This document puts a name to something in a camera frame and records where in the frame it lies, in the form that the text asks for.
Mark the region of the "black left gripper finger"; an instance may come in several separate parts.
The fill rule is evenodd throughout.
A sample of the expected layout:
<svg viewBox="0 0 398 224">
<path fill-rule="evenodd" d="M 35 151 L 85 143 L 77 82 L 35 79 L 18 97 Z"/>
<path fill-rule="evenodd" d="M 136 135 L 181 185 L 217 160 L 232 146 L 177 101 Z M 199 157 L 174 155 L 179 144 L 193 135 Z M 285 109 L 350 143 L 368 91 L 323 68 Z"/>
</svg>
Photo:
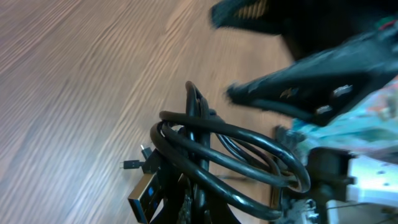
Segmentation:
<svg viewBox="0 0 398 224">
<path fill-rule="evenodd" d="M 397 31 L 363 33 L 227 94 L 237 104 L 326 126 L 397 76 Z"/>
</svg>

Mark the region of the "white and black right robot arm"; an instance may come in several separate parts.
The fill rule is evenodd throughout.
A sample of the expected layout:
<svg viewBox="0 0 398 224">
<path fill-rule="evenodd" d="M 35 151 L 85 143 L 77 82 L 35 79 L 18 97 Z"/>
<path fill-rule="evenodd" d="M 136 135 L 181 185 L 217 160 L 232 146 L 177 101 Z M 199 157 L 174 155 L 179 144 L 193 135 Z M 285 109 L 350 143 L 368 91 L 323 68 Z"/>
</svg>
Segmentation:
<svg viewBox="0 0 398 224">
<path fill-rule="evenodd" d="M 215 28 L 280 35 L 291 66 L 228 88 L 241 106 L 293 118 L 274 138 L 310 175 L 273 189 L 281 223 L 383 223 L 397 208 L 397 2 L 220 1 Z"/>
</svg>

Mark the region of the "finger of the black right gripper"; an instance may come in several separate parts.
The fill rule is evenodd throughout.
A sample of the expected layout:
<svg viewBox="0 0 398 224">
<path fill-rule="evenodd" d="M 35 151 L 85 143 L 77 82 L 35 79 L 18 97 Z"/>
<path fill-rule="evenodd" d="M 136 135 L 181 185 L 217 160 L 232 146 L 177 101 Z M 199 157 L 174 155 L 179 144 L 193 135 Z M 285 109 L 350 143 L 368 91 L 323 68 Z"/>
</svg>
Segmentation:
<svg viewBox="0 0 398 224">
<path fill-rule="evenodd" d="M 294 60 L 396 19 L 396 0 L 229 0 L 210 9 L 215 28 L 281 35 Z"/>
</svg>

